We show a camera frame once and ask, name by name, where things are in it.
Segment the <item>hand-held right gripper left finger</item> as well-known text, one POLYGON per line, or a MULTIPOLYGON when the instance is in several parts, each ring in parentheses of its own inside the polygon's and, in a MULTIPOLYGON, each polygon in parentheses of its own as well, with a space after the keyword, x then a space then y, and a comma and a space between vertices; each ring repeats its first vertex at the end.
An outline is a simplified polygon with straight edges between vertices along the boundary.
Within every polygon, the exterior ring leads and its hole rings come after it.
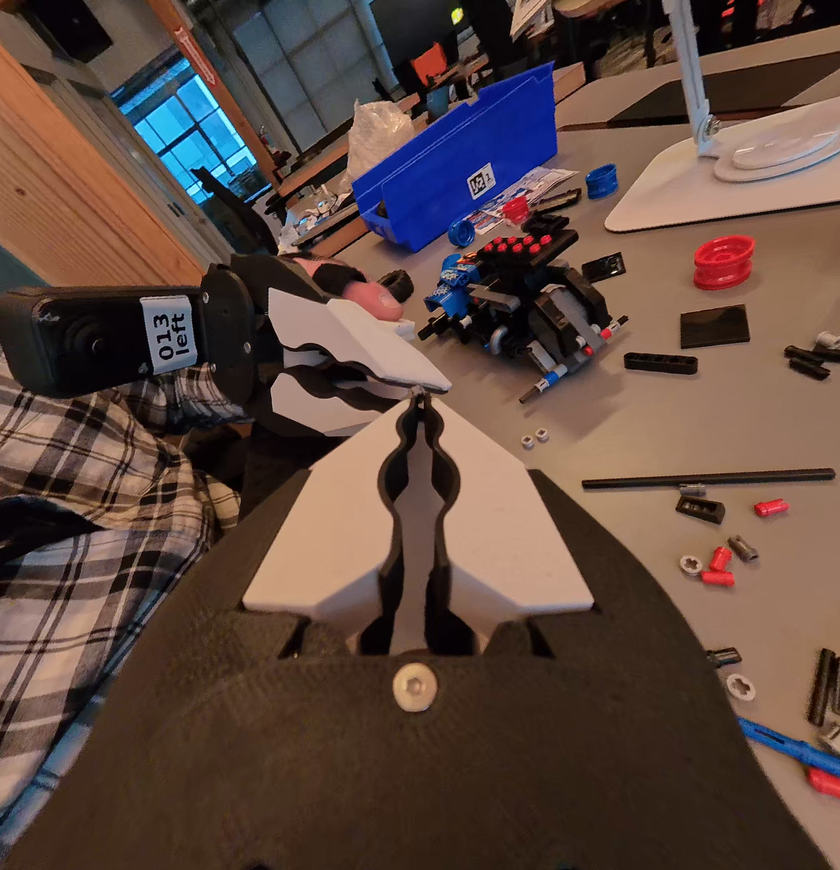
POLYGON ((318 461, 307 473, 242 604, 324 622, 387 655, 403 597, 403 523, 396 499, 422 417, 411 397, 318 461))

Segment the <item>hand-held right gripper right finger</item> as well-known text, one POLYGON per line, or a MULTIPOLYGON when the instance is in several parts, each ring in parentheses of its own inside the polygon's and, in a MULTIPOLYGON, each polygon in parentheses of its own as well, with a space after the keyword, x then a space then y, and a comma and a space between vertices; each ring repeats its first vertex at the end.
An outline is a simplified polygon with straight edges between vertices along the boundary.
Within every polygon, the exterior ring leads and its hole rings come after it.
POLYGON ((502 624, 583 613, 595 600, 526 466, 441 400, 423 400, 434 524, 425 639, 470 655, 502 624))

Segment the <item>black beam assembly red pins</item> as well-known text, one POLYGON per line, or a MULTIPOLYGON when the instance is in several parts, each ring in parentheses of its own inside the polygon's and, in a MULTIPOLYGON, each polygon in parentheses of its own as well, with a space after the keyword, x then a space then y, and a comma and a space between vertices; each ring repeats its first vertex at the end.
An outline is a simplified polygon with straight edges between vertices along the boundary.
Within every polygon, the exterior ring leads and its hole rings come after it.
POLYGON ((535 270, 553 263, 578 240, 578 232, 569 228, 541 236, 494 237, 477 251, 474 264, 481 271, 535 270))

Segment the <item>black blue toy car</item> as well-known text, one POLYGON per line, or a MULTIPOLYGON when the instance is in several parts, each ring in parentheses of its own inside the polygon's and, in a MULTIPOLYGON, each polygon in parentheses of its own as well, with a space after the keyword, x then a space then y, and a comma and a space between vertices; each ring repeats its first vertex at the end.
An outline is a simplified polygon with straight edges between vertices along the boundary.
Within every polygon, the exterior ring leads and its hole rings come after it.
MULTIPOLYGON (((569 228, 567 219, 529 225, 513 236, 569 228)), ((628 321, 614 319, 600 291, 558 258, 535 270, 481 271, 477 251, 444 262, 436 289, 423 300, 430 318, 417 337, 452 333, 491 356, 532 362, 539 378, 520 397, 522 406, 584 368, 628 321)))

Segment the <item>person's left forearm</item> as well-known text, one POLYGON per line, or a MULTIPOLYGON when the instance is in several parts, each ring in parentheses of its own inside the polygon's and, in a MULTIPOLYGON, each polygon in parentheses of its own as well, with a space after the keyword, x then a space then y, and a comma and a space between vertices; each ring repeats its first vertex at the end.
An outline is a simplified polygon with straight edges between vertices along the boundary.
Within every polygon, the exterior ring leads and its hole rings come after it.
POLYGON ((148 377, 127 386, 124 395, 133 417, 159 437, 252 422, 215 384, 211 364, 148 377))

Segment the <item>light grey desk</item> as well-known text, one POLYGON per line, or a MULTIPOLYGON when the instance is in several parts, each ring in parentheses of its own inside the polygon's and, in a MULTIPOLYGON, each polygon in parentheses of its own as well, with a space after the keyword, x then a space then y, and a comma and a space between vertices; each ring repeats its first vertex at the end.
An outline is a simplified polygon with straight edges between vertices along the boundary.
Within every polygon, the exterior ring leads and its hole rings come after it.
POLYGON ((626 545, 686 615, 705 647, 737 647, 757 699, 739 714, 810 739, 806 707, 822 648, 840 654, 840 365, 817 382, 792 371, 784 347, 840 334, 840 204, 740 221, 615 235, 604 221, 683 126, 605 129, 559 120, 553 165, 582 176, 618 167, 621 189, 571 212, 582 262, 620 251, 626 274, 603 282, 616 316, 630 323, 603 358, 526 407, 531 371, 478 350, 435 340, 424 352, 450 378, 448 403, 523 462, 541 469, 626 545), (752 275, 716 291, 693 284, 694 253, 718 237, 755 240, 752 275), (680 315, 745 305, 749 343, 680 348, 680 315), (695 376, 627 371, 625 353, 698 359, 695 376), (526 451, 525 435, 549 430, 526 451), (720 527, 675 513, 671 491, 586 493, 582 479, 670 473, 831 467, 832 482, 714 487, 727 507, 720 527), (786 514, 752 506, 784 498, 786 514), (732 551, 732 588, 683 574, 691 555, 705 567, 732 551))

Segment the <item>person's left hand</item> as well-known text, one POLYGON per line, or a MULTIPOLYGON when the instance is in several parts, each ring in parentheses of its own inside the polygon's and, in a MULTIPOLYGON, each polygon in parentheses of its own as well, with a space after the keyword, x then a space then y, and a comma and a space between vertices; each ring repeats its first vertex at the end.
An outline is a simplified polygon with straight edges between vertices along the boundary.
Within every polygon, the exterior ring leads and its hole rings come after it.
POLYGON ((369 280, 362 271, 334 258, 299 256, 295 262, 318 288, 359 305, 376 319, 395 322, 403 317, 403 304, 396 300, 389 288, 369 280))

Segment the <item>wooden work table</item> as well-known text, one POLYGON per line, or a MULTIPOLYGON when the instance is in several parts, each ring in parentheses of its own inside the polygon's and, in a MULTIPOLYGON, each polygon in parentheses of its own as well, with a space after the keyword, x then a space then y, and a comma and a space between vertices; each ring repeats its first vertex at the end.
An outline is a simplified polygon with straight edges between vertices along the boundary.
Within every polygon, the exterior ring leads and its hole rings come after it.
MULTIPOLYGON (((426 112, 414 118, 422 108, 418 95, 392 103, 410 112, 414 133, 426 126, 426 112)), ((310 158, 293 169, 267 201, 266 214, 276 216, 281 223, 278 233, 273 234, 275 252, 333 256, 368 233, 353 184, 347 178, 352 124, 353 117, 311 149, 310 158)))

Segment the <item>clear plastic bag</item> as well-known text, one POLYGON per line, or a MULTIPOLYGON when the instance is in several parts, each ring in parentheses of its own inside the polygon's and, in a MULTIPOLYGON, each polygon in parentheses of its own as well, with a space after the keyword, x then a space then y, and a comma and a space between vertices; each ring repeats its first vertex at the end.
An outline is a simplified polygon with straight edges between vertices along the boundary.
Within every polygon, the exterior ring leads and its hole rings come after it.
POLYGON ((354 102, 349 130, 347 178, 351 184, 403 147, 414 136, 410 112, 397 103, 354 102))

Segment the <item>long black axle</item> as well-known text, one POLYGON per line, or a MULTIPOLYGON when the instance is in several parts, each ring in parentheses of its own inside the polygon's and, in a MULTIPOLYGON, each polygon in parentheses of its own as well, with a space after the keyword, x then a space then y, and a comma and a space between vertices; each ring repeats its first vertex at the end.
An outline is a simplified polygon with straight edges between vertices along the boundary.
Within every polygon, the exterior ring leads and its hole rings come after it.
POLYGON ((730 473, 696 473, 650 475, 623 478, 597 478, 582 481, 587 492, 642 490, 655 488, 680 489, 683 486, 752 485, 772 483, 830 482, 837 477, 833 468, 819 467, 793 470, 746 471, 730 473))

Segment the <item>pile of small toy bricks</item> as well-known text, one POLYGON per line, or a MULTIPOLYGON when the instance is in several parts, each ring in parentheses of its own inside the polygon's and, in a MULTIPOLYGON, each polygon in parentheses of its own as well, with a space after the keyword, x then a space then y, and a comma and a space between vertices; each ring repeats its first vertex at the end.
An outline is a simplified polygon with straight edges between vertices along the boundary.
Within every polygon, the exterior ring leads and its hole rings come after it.
MULTIPOLYGON (((700 580, 704 585, 732 588, 734 577, 727 570, 732 551, 725 547, 718 548, 714 551, 714 556, 719 558, 711 560, 711 565, 705 567, 701 560, 685 554, 679 560, 679 568, 683 574, 700 580)), ((839 754, 826 752, 806 741, 791 738, 744 717, 739 717, 738 723, 748 740, 794 759, 805 767, 807 781, 813 791, 840 801, 839 754)))

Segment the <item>glass pane window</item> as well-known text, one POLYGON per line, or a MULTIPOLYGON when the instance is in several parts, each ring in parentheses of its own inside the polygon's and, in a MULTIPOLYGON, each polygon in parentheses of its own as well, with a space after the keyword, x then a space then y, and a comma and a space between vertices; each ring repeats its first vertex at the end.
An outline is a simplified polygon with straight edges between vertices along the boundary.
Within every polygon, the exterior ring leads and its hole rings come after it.
POLYGON ((271 185, 202 77, 185 59, 112 92, 120 112, 198 205, 212 198, 198 176, 206 170, 243 201, 271 185))

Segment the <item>black short beam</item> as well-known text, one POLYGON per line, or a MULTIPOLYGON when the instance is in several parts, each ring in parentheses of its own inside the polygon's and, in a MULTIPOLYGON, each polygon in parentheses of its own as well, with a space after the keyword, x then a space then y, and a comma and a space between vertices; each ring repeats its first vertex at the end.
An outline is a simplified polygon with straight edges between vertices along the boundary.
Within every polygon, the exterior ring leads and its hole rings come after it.
POLYGON ((698 359, 694 356, 654 353, 625 353, 623 366, 627 371, 695 376, 698 359))

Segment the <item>black square tile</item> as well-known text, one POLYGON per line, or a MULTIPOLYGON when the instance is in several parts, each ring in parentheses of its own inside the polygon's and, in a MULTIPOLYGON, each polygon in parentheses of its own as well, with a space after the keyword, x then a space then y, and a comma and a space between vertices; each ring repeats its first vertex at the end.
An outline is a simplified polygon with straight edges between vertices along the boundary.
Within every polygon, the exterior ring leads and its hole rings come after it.
POLYGON ((582 264, 582 274, 589 283, 595 285, 611 277, 620 277, 627 271, 621 252, 615 252, 582 264))
POLYGON ((744 304, 684 312, 680 315, 682 350, 750 341, 751 332, 744 304))

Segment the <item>orange chair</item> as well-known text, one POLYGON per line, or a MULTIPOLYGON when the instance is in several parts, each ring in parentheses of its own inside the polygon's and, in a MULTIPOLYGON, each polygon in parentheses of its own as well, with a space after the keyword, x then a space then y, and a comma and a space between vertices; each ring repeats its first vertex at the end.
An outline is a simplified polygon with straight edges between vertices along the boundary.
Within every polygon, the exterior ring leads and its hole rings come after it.
POLYGON ((420 56, 412 58, 410 65, 421 85, 429 86, 447 71, 449 61, 443 46, 439 42, 435 42, 420 56))

